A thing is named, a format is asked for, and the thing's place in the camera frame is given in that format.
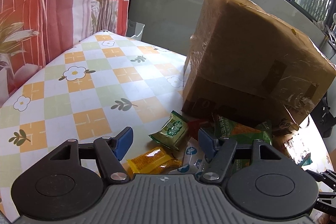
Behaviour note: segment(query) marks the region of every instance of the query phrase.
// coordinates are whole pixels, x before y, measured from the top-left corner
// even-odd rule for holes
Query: table
[[[0,210],[10,221],[18,217],[10,195],[13,181],[67,139],[93,142],[131,126],[134,141],[122,163],[157,146],[148,134],[182,108],[185,58],[101,31],[37,72],[0,109]],[[313,161],[304,168],[333,170],[312,119],[305,128],[307,119],[297,132]],[[97,172],[94,160],[82,165]],[[321,191],[330,191],[319,184]],[[314,210],[311,217],[320,215]]]

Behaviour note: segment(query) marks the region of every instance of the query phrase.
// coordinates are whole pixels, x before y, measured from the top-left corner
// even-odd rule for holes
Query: plastic wrapper
[[[268,144],[272,144],[271,135],[272,128],[270,121],[263,122],[255,128],[244,126],[240,123],[233,122],[218,114],[213,114],[215,121],[215,137],[228,137],[236,139],[240,144],[252,144],[253,140],[264,140]]]
[[[127,160],[127,163],[135,174],[161,174],[182,164],[180,160],[168,155],[162,147],[155,147],[145,154]]]
[[[209,167],[209,163],[210,163],[210,162],[211,162],[211,160],[209,160],[209,159],[207,158],[207,156],[204,155],[204,156],[203,156],[203,159],[202,159],[202,161],[201,161],[201,164],[200,164],[200,166],[199,166],[198,172],[195,174],[195,176],[196,176],[197,179],[199,179],[200,176],[202,175],[202,173],[204,172],[204,170],[205,170],[206,168]]]
[[[188,122],[188,135],[198,141],[199,129],[208,126],[210,126],[210,122],[206,119]]]
[[[150,134],[152,140],[167,146],[168,148],[179,150],[178,145],[188,131],[188,125],[184,118],[175,111],[172,111],[169,120],[158,132]]]
[[[310,150],[301,139],[300,134],[288,134],[284,136],[274,136],[274,147],[290,158],[298,166],[309,165]]]
[[[184,152],[183,166],[176,170],[170,171],[169,174],[195,174],[198,172],[199,167],[201,166],[203,157],[204,152],[199,147],[198,141],[196,141],[194,138],[190,138],[187,148]]]

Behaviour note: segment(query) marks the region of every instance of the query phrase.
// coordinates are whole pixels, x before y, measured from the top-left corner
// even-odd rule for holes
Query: green snack package
[[[178,145],[188,131],[187,122],[175,111],[172,111],[169,120],[156,133],[150,134],[152,140],[174,150],[179,150]]]
[[[234,138],[239,144],[252,144],[253,140],[261,139],[268,144],[272,144],[270,121],[263,122],[257,125],[256,128],[250,128],[217,114],[213,115],[213,119],[215,121],[216,138]]]

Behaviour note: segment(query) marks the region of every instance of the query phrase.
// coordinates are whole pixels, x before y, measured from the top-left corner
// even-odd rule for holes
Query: round black disc
[[[13,183],[11,196],[20,215],[38,220],[73,217],[101,197],[103,183],[93,171],[66,160],[38,162]]]
[[[290,219],[310,213],[319,189],[297,165],[262,160],[233,174],[226,192],[241,210],[257,217]]]

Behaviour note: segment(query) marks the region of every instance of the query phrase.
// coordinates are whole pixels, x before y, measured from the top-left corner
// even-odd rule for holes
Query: brown cardboard box
[[[298,130],[336,76],[301,31],[249,0],[204,0],[184,66],[182,111]]]
[[[334,167],[334,170],[336,170],[336,149],[334,149],[333,151],[329,153],[329,157],[331,160],[331,164]]]

